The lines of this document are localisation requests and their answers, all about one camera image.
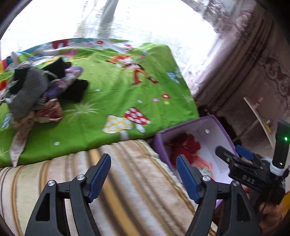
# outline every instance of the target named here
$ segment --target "striped bedspread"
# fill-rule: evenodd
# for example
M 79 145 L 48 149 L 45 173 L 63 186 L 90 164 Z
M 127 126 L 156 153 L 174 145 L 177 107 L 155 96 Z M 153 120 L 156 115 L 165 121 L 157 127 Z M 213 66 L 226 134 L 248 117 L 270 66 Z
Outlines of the striped bedspread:
M 0 170 L 0 213 L 12 232 L 23 236 L 47 181 L 70 181 L 85 174 L 103 153 L 112 167 L 100 196 L 91 204 L 103 236 L 184 236 L 196 204 L 158 155 L 142 140 L 129 140 L 58 157 L 32 165 Z M 66 212 L 72 236 L 77 236 L 70 200 Z M 215 235 L 212 223 L 209 235 Z

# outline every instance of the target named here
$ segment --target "mushroom print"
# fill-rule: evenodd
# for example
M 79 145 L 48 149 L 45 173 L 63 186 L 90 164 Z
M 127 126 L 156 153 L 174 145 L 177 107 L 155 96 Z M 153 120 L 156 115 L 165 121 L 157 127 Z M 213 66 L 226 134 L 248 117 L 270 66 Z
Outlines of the mushroom print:
M 135 123 L 136 129 L 140 133 L 146 133 L 146 129 L 143 127 L 143 125 L 151 123 L 151 121 L 146 116 L 144 116 L 136 107 L 131 107 L 130 109 L 126 110 L 125 117 Z
M 133 123 L 127 118 L 108 115 L 102 132 L 106 134 L 119 133 L 120 141 L 124 141 L 129 139 L 129 134 L 126 130 L 132 130 L 133 128 Z

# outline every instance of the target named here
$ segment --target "cartoon print blanket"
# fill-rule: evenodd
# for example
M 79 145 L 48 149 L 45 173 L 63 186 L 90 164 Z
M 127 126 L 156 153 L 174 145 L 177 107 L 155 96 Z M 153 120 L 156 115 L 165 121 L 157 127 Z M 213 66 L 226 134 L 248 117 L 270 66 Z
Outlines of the cartoon print blanket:
M 153 136 L 195 119 L 198 111 L 170 49 L 163 44 L 116 39 L 69 39 L 12 53 L 0 62 L 0 80 L 23 61 L 38 68 L 63 57 L 83 68 L 89 81 L 80 103 L 60 100 L 59 123 L 36 124 L 19 165 L 50 160 L 104 144 Z M 0 107 L 0 125 L 9 112 Z M 0 166 L 10 166 L 9 148 L 16 131 L 0 128 Z

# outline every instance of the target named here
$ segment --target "sock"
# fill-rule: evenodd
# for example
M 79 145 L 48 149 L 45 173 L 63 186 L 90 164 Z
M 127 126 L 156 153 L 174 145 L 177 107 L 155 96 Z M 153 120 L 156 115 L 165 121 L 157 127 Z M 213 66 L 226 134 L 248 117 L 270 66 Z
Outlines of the sock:
M 88 81 L 86 80 L 75 80 L 67 90 L 60 95 L 60 98 L 80 102 L 84 96 L 85 90 L 88 87 Z

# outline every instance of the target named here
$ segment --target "pile of clothes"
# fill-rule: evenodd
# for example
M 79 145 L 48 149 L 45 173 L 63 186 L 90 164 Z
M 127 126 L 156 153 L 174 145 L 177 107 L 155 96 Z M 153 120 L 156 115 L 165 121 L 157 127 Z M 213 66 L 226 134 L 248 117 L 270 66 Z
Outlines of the pile of clothes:
M 88 87 L 86 80 L 77 79 L 82 71 L 82 67 L 72 67 L 62 58 L 43 69 L 23 62 L 9 81 L 1 81 L 1 103 L 7 103 L 10 110 L 2 127 L 12 124 L 17 130 L 9 151 L 14 167 L 35 122 L 58 122 L 63 118 L 59 98 L 81 101 Z

